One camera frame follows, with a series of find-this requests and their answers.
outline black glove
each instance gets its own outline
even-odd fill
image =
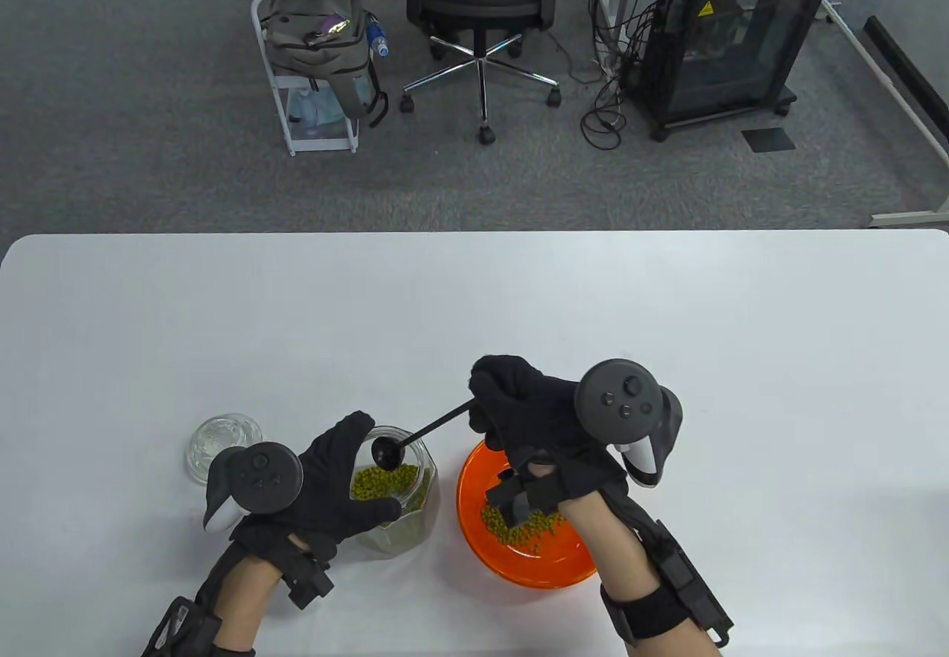
[[[274,529],[263,535],[280,538],[292,532],[313,546],[325,542],[325,538],[339,543],[387,521],[396,521],[403,512],[396,498],[356,501],[349,497],[356,453],[374,426],[376,420],[365,412],[354,412],[323,432],[300,455],[302,488],[294,503],[275,514],[249,515],[237,525],[231,538],[241,541],[242,535],[261,536],[259,530],[247,529],[270,526]],[[259,541],[261,538],[254,539],[255,543]]]
[[[626,487],[626,471],[577,419],[576,386],[543,375],[518,356],[486,355],[474,364],[468,382],[478,402],[469,411],[469,424],[523,475],[531,461],[555,464],[566,498],[613,481]]]

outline backpack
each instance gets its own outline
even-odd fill
[[[323,20],[333,13],[328,0],[268,0],[261,6],[267,57],[275,73],[305,76],[329,83],[346,118],[368,117],[379,101],[383,110],[369,122],[375,128],[389,112],[389,97],[379,84],[366,39],[366,12],[359,0],[350,0],[349,24],[333,38],[319,37]],[[356,79],[368,76],[372,101],[363,104]]]

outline chair wheel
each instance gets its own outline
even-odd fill
[[[482,125],[481,128],[478,129],[477,138],[481,141],[481,145],[490,145],[496,140],[495,132],[492,131],[491,128],[488,128],[487,125]]]

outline black spoon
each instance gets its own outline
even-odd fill
[[[477,405],[477,401],[472,398],[468,400],[467,403],[464,403],[464,405],[459,405],[455,407],[454,410],[451,410],[451,412],[442,415],[433,423],[426,424],[421,430],[418,430],[413,435],[409,435],[402,441],[395,441],[391,437],[376,437],[372,443],[372,460],[375,461],[377,467],[387,472],[393,472],[399,468],[404,458],[406,458],[406,447],[409,446],[409,444],[413,443],[419,437],[424,437],[430,433],[431,430],[438,429],[442,424],[447,423],[448,420],[454,420],[455,417],[467,412],[475,405]]]

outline orange bowl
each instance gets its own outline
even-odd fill
[[[505,546],[488,531],[481,518],[487,504],[485,492],[498,485],[497,475],[508,467],[504,453],[492,452],[481,443],[461,468],[458,523],[474,554],[502,578],[525,588],[566,588],[593,575],[593,558],[569,524],[561,524],[556,535],[543,534],[535,542],[540,544],[539,555]]]

